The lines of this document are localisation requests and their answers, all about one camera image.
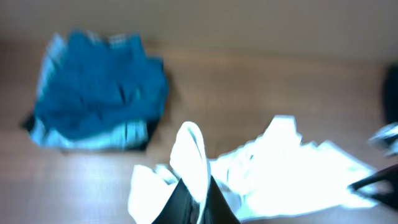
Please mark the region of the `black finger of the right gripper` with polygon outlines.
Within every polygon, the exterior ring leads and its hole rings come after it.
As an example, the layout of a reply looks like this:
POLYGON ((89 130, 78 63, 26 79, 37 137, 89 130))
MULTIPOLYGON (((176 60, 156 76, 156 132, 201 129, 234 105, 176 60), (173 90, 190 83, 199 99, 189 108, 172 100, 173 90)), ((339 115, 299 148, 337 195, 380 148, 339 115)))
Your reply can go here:
POLYGON ((352 183, 349 185, 349 189, 360 196, 376 200, 391 209, 397 209, 397 164, 352 183), (387 188, 385 191, 380 192, 378 189, 375 192, 362 191, 365 187, 378 188, 383 185, 387 188))

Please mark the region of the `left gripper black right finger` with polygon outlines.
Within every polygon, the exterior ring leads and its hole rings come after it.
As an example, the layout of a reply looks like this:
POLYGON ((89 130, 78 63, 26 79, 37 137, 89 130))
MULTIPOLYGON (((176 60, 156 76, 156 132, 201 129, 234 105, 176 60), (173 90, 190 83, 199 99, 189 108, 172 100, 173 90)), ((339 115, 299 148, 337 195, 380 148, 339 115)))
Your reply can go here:
POLYGON ((210 179, 203 224, 240 224, 213 177, 210 179))

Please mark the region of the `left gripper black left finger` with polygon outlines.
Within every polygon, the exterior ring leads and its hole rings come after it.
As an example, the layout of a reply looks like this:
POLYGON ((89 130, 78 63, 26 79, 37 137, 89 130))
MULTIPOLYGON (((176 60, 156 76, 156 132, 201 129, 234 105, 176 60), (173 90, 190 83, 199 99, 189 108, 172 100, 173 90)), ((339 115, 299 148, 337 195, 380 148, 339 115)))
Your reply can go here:
POLYGON ((152 224, 196 223, 195 201, 183 180, 179 180, 165 207, 152 224))

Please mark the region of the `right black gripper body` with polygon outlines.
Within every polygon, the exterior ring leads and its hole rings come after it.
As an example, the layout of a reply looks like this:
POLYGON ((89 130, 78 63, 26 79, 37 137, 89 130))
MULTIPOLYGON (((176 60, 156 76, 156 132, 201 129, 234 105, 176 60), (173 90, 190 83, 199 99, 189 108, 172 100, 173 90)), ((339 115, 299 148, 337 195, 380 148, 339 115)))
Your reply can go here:
POLYGON ((387 156, 397 155, 397 123, 391 123, 378 130, 369 138, 370 146, 379 149, 387 156))

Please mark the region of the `white t-shirt black print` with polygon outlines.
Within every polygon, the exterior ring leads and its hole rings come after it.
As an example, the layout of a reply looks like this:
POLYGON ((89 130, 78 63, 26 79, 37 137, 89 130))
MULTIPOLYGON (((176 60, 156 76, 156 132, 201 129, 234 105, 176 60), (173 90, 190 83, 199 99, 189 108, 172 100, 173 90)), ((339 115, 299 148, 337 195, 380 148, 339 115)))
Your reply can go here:
POLYGON ((349 185, 372 172, 331 141, 302 142, 293 116, 275 116, 263 134, 216 159, 206 156, 200 128, 186 121, 167 166, 134 167, 127 210, 136 223, 152 223, 183 180, 195 201, 196 223, 202 223, 211 177, 239 222, 333 207, 369 209, 375 201, 349 185))

